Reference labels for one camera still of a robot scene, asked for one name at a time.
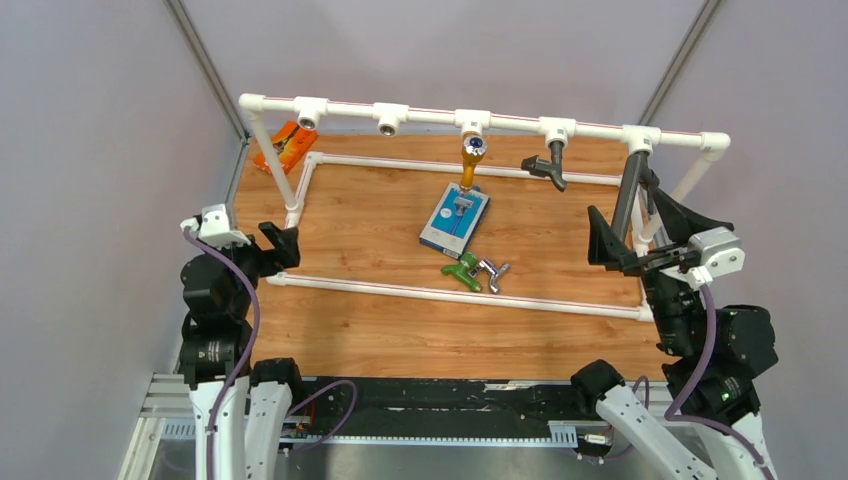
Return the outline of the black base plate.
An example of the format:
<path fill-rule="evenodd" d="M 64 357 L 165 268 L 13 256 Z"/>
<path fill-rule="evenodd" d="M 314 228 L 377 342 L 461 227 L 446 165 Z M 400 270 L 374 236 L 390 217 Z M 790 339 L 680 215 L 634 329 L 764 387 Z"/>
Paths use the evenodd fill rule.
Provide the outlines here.
<path fill-rule="evenodd" d="M 322 376 L 295 404 L 303 433 L 336 438 L 534 439 L 553 421 L 603 422 L 567 381 Z"/>

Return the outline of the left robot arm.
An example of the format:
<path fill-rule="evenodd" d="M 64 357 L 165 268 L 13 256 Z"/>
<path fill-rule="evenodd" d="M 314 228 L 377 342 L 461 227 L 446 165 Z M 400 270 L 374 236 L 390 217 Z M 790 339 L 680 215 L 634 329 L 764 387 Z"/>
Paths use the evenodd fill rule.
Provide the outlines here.
<path fill-rule="evenodd" d="M 261 319 L 247 315 L 259 312 L 260 279 L 301 261 L 298 228 L 263 222 L 259 229 L 270 248 L 252 235 L 215 248 L 200 239 L 196 220 L 183 227 L 201 251 L 180 273 L 188 312 L 179 371 L 196 428 L 198 479 L 273 478 L 284 422 L 306 399 L 294 359 L 251 360 Z"/>

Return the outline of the green plastic faucet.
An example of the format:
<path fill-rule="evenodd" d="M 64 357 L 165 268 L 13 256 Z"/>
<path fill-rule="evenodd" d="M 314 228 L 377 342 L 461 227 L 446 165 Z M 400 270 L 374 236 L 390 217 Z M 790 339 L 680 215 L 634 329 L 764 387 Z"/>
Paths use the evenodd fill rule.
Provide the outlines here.
<path fill-rule="evenodd" d="M 479 293 L 482 287 L 475 279 L 475 273 L 472 272 L 478 263 L 479 260 L 473 253 L 465 252 L 459 257 L 456 264 L 446 265 L 440 269 L 440 272 L 445 276 L 451 276 L 458 280 L 469 291 Z"/>

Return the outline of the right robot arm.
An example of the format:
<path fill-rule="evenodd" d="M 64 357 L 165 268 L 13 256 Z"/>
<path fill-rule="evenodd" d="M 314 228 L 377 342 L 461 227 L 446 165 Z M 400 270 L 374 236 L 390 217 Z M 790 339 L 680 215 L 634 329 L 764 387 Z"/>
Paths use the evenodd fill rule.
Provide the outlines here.
<path fill-rule="evenodd" d="M 661 419 L 607 361 L 595 360 L 571 378 L 573 410 L 600 417 L 667 479 L 772 479 L 755 379 L 778 360 L 767 309 L 717 307 L 711 283 L 741 270 L 745 254 L 734 227 L 653 190 L 668 245 L 639 254 L 625 228 L 587 210 L 588 260 L 640 280 L 671 357 L 662 368 L 672 401 Z"/>

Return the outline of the white PVC pipe frame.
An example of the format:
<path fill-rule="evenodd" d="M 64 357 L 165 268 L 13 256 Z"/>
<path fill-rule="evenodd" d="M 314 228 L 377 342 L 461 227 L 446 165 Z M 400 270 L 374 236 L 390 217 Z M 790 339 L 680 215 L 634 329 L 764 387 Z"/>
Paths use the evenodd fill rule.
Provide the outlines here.
<path fill-rule="evenodd" d="M 562 140 L 566 143 L 567 147 L 569 140 L 576 136 L 617 141 L 627 146 L 629 154 L 646 150 L 651 155 L 654 147 L 657 145 L 698 148 L 700 152 L 699 158 L 670 194 L 677 201 L 685 198 L 710 166 L 724 156 L 731 144 L 729 135 L 719 132 L 689 133 L 663 131 L 656 127 L 595 124 L 560 117 L 538 117 L 534 119 L 491 113 L 484 110 L 458 109 L 448 111 L 410 107 L 408 105 L 394 103 L 378 102 L 363 104 L 332 101 L 317 97 L 298 96 L 292 99 L 252 93 L 242 94 L 239 97 L 239 105 L 250 124 L 253 136 L 261 152 L 265 155 L 266 160 L 269 159 L 272 153 L 271 137 L 264 122 L 264 114 L 266 112 L 295 113 L 297 114 L 297 123 L 301 127 L 313 131 L 317 130 L 320 120 L 323 117 L 344 116 L 373 119 L 377 121 L 380 133 L 387 137 L 396 135 L 399 126 L 403 123 L 422 123 L 452 125 L 460 129 L 461 138 L 467 132 L 474 132 L 483 136 L 484 131 L 487 129 L 533 133 L 544 137 L 546 147 L 553 140 Z M 312 175 L 316 168 L 323 164 L 436 173 L 463 172 L 463 166 L 459 164 L 344 156 L 324 154 L 321 152 L 307 154 L 304 162 L 305 166 L 303 167 L 296 192 L 292 190 L 281 166 L 270 166 L 272 176 L 275 179 L 287 209 L 285 218 L 287 227 L 298 225 L 303 214 L 305 198 Z M 618 187 L 619 190 L 622 174 L 619 176 L 610 176 L 563 172 L 562 176 L 566 181 L 576 182 L 578 184 L 614 186 Z M 628 231 L 631 234 L 633 247 L 635 248 L 635 251 L 630 250 L 630 253 L 643 256 L 649 251 L 648 246 L 654 234 L 663 227 L 663 224 L 658 213 L 650 216 L 647 224 L 643 224 L 641 213 L 642 201 L 638 195 L 630 215 L 630 227 Z M 640 287 L 642 297 L 640 305 L 637 307 L 624 307 L 504 296 L 500 294 L 465 293 L 444 289 L 333 279 L 289 273 L 273 275 L 267 281 L 270 285 L 278 287 L 315 288 L 452 303 L 627 318 L 642 322 L 654 320 L 653 313 L 649 313 L 648 297 L 643 287 Z"/>

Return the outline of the aluminium frame rail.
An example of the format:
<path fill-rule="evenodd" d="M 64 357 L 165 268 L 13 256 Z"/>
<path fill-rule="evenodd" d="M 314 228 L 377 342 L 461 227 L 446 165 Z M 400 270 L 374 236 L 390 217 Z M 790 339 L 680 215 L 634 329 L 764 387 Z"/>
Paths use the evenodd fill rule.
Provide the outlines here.
<path fill-rule="evenodd" d="M 609 426 L 666 479 L 773 477 L 747 366 L 703 356 L 663 371 L 668 404 L 603 360 L 564 382 L 304 377 L 283 358 L 224 376 L 155 375 L 142 410 L 192 420 L 200 479 L 268 479 L 282 447 L 303 453 L 329 440 L 541 443 L 583 454 L 584 425 Z"/>

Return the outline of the blue razor box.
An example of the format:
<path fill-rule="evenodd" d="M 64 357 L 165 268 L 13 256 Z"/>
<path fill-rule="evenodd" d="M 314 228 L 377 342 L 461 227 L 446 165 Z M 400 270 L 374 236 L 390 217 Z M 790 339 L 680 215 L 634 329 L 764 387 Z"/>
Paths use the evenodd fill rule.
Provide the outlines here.
<path fill-rule="evenodd" d="M 491 197 L 479 188 L 463 191 L 451 182 L 419 234 L 419 243 L 458 260 L 486 216 Z"/>

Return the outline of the dark grey short faucet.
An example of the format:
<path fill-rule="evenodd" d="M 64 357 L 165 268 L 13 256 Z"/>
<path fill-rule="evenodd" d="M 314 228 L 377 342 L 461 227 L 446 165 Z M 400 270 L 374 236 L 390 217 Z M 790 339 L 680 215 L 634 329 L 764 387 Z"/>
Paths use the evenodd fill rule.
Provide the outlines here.
<path fill-rule="evenodd" d="M 544 160 L 538 155 L 527 157 L 521 161 L 521 169 L 532 176 L 548 178 L 559 192 L 564 192 L 567 181 L 562 176 L 562 161 L 566 143 L 562 140 L 553 140 L 548 148 L 549 160 Z"/>

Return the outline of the dark grey long faucet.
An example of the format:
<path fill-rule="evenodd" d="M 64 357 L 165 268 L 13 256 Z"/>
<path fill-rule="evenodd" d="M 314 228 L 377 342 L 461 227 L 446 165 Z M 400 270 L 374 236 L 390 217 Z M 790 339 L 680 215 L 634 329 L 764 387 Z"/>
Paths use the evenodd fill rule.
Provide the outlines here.
<path fill-rule="evenodd" d="M 630 227 L 630 215 L 639 189 L 650 191 L 658 188 L 660 180 L 649 166 L 650 153 L 646 150 L 631 153 L 625 162 L 619 185 L 619 193 L 610 224 L 616 237 L 624 241 Z"/>

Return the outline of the chrome metal faucet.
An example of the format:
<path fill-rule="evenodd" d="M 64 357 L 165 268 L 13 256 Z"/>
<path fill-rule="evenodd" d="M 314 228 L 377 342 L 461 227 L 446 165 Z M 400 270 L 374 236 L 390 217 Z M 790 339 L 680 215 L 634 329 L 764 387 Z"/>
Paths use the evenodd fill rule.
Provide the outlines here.
<path fill-rule="evenodd" d="M 499 285 L 500 278 L 508 272 L 510 267 L 511 265 L 509 263 L 503 263 L 498 266 L 489 258 L 482 258 L 469 271 L 469 275 L 472 279 L 475 279 L 478 274 L 480 274 L 481 272 L 485 272 L 489 278 L 489 292 L 491 294 L 499 294 L 501 292 L 501 287 Z"/>

